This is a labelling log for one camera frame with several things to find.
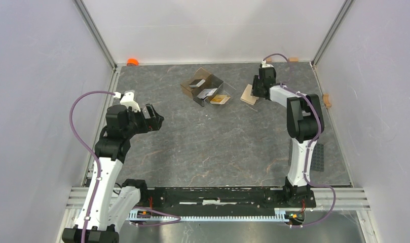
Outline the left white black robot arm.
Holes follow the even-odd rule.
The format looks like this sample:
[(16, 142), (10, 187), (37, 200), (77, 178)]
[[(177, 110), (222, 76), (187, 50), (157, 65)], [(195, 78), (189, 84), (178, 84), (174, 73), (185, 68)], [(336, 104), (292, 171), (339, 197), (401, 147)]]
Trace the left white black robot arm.
[(151, 104), (138, 111), (118, 104), (107, 109), (105, 119), (94, 148), (93, 175), (83, 208), (74, 226), (63, 230), (63, 242), (119, 242), (119, 231), (130, 211), (149, 200), (144, 180), (127, 179), (115, 202), (110, 202), (130, 140), (137, 134), (158, 131), (164, 118)]

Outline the beige leather card holder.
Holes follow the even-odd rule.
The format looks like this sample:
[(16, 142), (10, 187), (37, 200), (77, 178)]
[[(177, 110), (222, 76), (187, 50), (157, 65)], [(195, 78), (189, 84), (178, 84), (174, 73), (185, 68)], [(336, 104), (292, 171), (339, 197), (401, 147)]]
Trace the beige leather card holder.
[(259, 97), (256, 97), (252, 94), (252, 85), (248, 84), (244, 92), (242, 93), (240, 100), (249, 105), (254, 105), (258, 99)]

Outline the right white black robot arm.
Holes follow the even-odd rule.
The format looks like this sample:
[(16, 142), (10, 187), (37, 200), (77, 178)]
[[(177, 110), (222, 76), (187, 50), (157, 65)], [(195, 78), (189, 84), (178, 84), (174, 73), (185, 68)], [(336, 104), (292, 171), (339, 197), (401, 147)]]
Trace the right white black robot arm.
[(303, 94), (287, 85), (276, 83), (276, 70), (262, 64), (252, 83), (252, 95), (265, 98), (286, 108), (287, 132), (291, 137), (291, 163), (283, 186), (286, 205), (297, 206), (311, 196), (310, 166), (317, 140), (324, 130), (320, 99)]

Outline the gold VIP card stack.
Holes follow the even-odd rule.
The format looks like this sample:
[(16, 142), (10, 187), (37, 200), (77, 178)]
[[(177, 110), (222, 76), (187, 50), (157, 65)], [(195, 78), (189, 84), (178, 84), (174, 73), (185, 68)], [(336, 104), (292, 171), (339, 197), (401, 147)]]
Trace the gold VIP card stack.
[(210, 100), (210, 104), (224, 105), (230, 98), (230, 95), (216, 95)]

